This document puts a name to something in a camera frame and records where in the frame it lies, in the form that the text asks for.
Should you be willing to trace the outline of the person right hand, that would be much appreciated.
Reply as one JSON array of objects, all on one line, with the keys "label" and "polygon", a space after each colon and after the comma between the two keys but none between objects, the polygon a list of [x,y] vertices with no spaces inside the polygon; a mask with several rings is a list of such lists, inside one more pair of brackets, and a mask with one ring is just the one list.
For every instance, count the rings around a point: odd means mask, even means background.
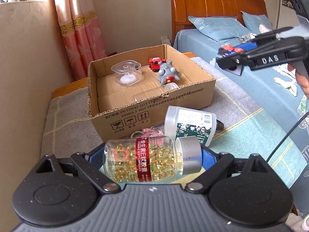
[{"label": "person right hand", "polygon": [[309,81],[306,77],[300,75],[297,71],[295,72],[295,77],[298,85],[301,87],[302,91],[309,98]]}]

